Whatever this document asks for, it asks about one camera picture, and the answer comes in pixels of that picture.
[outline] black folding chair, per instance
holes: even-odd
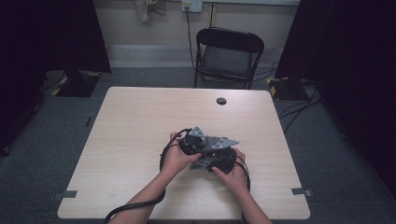
[[[254,73],[264,50],[264,42],[249,32],[219,27],[205,28],[196,36],[197,55],[194,88],[198,76],[244,83],[251,88]]]

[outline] finger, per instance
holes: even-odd
[[[213,173],[215,173],[216,175],[218,175],[220,177],[220,179],[224,179],[226,174],[224,174],[218,167],[214,166],[212,167],[212,171]]]
[[[172,139],[172,138],[174,138],[175,136],[177,135],[177,133],[171,133],[171,135],[170,135],[170,139]]]
[[[201,153],[197,153],[194,155],[190,155],[189,158],[191,161],[198,161],[201,158],[202,154]]]
[[[236,147],[233,148],[233,150],[235,151],[235,154],[236,154],[236,161],[238,161],[238,162],[245,161],[245,154],[243,152],[239,151],[239,149]]]

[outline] gray carpet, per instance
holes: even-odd
[[[61,74],[49,73],[44,86]],[[0,158],[0,223],[101,223],[59,219],[60,201],[52,197],[66,190],[107,89],[191,88],[192,84],[191,68],[118,68],[112,75],[102,75],[91,98],[54,97],[50,95],[54,88],[44,91],[40,109],[10,145],[10,155]],[[202,81],[198,86],[242,88],[241,84]],[[265,80],[259,80],[252,89],[268,87]],[[313,89],[307,86],[309,94]],[[288,109],[295,104],[275,102],[278,114],[300,107]],[[281,120],[284,128],[292,117]],[[310,106],[290,125],[286,139],[291,155],[303,187],[314,193],[307,198],[311,217],[275,223],[396,223],[396,202],[367,161],[345,141],[342,131],[323,103]]]

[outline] wooden tabletop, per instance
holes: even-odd
[[[225,98],[226,105],[217,104]],[[267,91],[113,87],[93,124],[63,198],[60,218],[104,218],[159,172],[170,133],[199,126],[206,135],[238,140],[251,194],[271,219],[306,219],[310,211]],[[232,194],[207,170],[182,171],[152,219],[240,219]]]

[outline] metal bracket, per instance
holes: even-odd
[[[191,129],[191,131],[189,132],[189,136],[205,137],[205,134],[198,126],[195,126],[195,128]]]
[[[212,148],[213,149],[224,149],[226,147],[231,147],[236,144],[239,144],[239,142],[228,139],[228,138],[220,138],[220,140],[214,146],[212,146]]]
[[[291,192],[293,192],[293,195],[304,194],[305,197],[310,197],[314,195],[311,189],[303,189],[303,188],[291,189]]]
[[[76,198],[76,195],[76,190],[65,190],[62,193],[55,193],[52,197],[52,200],[60,201],[62,198]]]

